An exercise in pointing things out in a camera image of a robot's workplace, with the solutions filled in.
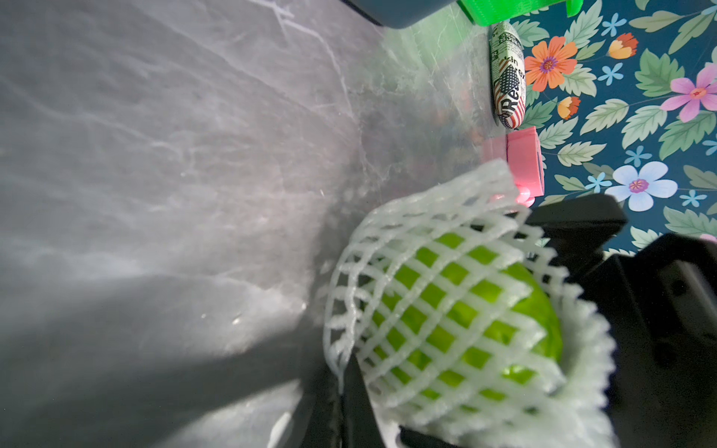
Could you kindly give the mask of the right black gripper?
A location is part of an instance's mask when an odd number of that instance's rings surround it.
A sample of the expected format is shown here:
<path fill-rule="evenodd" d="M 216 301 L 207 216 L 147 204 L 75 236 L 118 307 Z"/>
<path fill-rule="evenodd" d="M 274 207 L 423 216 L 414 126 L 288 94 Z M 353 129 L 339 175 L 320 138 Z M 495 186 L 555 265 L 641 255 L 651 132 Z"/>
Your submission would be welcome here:
<path fill-rule="evenodd" d="M 716 444 L 716 246 L 673 233 L 635 256 L 599 252 L 627 224 L 596 195 L 525 215 L 607 320 L 615 370 L 599 389 L 550 414 L 531 447 L 713 447 Z"/>

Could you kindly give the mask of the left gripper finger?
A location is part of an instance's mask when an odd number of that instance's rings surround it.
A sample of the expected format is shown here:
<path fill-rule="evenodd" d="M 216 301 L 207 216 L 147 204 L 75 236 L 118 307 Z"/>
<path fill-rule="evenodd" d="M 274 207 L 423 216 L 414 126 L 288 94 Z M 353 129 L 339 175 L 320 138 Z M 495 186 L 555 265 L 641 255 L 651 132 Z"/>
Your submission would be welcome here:
<path fill-rule="evenodd" d="M 385 448 L 357 357 L 336 376 L 325 368 L 313 392 L 313 409 L 300 446 Z"/>

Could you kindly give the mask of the green custard apple back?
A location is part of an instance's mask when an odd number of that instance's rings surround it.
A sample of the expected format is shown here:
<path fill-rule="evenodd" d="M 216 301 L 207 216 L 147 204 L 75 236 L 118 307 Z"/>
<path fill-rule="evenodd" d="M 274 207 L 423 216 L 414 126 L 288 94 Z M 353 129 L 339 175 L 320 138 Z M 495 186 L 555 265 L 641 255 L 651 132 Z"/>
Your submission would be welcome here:
<path fill-rule="evenodd" d="M 470 413 L 483 402 L 550 394 L 564 381 L 558 313 L 522 263 L 496 244 L 468 248 L 446 233 L 399 267 L 380 257 L 385 285 L 370 280 L 377 304 L 358 343 L 366 379 L 391 405 L 457 399 Z"/>

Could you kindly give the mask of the white foam net back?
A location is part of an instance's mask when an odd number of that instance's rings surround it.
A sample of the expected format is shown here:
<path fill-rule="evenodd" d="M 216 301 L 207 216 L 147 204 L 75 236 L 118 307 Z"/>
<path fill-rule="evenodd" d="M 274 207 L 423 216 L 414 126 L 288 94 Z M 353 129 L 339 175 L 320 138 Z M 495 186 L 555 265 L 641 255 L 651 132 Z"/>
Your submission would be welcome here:
<path fill-rule="evenodd" d="M 541 245 L 506 162 L 370 212 L 327 292 L 323 350 L 382 418 L 462 447 L 614 447 L 608 321 Z"/>

